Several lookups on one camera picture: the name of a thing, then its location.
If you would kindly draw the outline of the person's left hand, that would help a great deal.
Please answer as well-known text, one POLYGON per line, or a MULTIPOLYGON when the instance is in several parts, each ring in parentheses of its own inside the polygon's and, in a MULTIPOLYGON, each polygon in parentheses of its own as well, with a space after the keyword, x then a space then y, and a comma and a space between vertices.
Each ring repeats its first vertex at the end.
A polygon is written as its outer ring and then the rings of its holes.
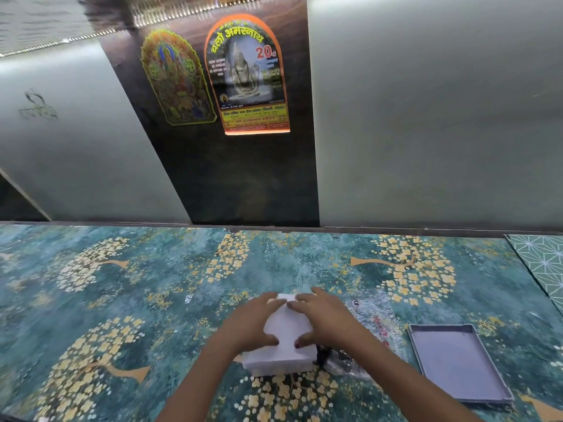
POLYGON ((250 299, 238 307, 217 330, 221 345, 234 355, 260 349, 258 331, 264 330, 270 316, 285 304, 286 299, 279 299, 276 292, 266 292, 250 299))

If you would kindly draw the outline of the clear plastic bag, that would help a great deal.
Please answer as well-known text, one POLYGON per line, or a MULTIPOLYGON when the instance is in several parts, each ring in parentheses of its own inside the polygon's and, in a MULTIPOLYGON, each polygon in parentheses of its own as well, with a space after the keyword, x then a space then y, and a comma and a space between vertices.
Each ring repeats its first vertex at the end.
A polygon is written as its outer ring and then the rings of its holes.
MULTIPOLYGON (((387 294, 344 295, 342 301, 349 312, 381 343, 401 359, 406 359, 403 329, 393 312, 387 294)), ((317 346, 321 369, 334 376, 350 376, 372 381, 370 375, 350 355, 339 349, 317 346)))

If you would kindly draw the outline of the orange arched poster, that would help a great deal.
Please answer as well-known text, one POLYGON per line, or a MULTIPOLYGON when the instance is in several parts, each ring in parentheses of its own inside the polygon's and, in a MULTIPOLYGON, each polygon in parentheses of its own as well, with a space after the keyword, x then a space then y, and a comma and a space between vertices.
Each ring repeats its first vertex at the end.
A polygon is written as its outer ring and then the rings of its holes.
POLYGON ((263 20, 224 16, 207 34, 204 60, 227 136, 291 131, 280 44, 263 20))

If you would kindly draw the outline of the white cardboard box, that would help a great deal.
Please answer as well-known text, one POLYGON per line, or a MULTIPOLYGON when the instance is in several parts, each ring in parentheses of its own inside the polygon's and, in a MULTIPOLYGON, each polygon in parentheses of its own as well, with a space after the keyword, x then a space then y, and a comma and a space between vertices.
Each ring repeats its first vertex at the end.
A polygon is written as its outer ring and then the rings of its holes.
POLYGON ((254 377, 312 371, 318 355, 316 346, 295 347, 299 337, 312 330, 304 314, 285 304, 270 315, 264 325, 264 333, 275 336, 278 344, 242 352, 238 361, 254 377))

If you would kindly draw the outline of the teal floral table cover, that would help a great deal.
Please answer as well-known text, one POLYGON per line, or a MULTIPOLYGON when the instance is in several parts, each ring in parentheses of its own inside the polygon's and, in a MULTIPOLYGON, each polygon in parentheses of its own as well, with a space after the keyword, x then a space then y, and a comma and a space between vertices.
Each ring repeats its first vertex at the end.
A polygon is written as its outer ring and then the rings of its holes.
POLYGON ((204 342, 266 291, 387 294, 408 325, 475 326, 515 400, 563 411, 563 316, 507 239, 0 224, 0 420, 153 422, 204 342))

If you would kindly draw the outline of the person's right forearm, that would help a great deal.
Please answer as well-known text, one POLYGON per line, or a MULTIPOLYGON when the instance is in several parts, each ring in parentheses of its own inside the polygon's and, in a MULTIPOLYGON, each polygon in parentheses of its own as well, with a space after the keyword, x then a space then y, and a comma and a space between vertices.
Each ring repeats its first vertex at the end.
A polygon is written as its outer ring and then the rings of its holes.
POLYGON ((398 406, 408 422, 484 422, 360 326, 345 350, 398 406))

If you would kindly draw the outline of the person's left forearm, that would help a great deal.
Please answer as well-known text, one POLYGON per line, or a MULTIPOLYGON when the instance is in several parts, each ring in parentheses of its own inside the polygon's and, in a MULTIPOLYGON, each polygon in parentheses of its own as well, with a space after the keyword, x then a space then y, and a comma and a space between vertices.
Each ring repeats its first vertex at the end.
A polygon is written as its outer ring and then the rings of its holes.
POLYGON ((205 422, 222 377, 243 347, 241 337, 214 334, 154 422, 205 422))

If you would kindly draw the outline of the person's right hand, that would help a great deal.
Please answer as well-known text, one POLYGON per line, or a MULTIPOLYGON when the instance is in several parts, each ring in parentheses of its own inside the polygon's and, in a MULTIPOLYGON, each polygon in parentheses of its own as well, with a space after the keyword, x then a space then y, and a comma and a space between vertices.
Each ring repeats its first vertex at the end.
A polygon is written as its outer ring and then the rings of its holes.
POLYGON ((364 347, 374 339, 341 299, 319 286, 312 287, 311 293, 297 294, 286 305, 308 319, 309 332, 316 333, 319 346, 352 352, 353 348, 364 347))

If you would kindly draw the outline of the yellow-edged deity sticker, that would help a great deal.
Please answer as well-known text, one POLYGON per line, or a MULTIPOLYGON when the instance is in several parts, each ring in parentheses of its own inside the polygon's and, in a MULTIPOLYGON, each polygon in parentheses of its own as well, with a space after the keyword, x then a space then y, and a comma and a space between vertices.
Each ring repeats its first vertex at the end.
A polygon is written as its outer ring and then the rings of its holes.
POLYGON ((217 115, 201 60, 179 34, 166 29, 148 33, 140 60, 168 124, 210 124, 217 115))

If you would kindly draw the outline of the dark wooden panel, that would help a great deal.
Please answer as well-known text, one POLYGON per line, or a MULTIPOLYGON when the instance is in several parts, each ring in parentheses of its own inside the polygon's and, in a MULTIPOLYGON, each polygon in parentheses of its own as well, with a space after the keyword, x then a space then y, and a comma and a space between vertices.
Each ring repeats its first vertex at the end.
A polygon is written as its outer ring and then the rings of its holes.
POLYGON ((307 0, 77 0, 194 224, 319 226, 307 0), (291 131, 224 132, 204 60, 207 34, 247 13, 273 31, 283 56, 291 131), (170 30, 196 51, 217 119, 167 123, 140 60, 149 32, 170 30))

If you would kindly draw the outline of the green geometric patterned mat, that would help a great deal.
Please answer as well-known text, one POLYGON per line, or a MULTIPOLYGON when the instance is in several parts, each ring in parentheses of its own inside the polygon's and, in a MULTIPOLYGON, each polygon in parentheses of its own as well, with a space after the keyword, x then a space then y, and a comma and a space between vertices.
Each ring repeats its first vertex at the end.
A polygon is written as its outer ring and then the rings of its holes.
POLYGON ((506 238, 563 316, 563 235, 509 234, 506 238))

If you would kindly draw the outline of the grey box lid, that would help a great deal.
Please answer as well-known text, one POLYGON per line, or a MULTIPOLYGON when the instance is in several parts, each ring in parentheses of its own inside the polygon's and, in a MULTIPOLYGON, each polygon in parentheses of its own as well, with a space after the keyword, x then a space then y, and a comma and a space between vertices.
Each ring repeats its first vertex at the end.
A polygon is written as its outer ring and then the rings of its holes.
POLYGON ((475 326, 408 325, 421 373, 464 404, 509 405, 515 398, 475 326))

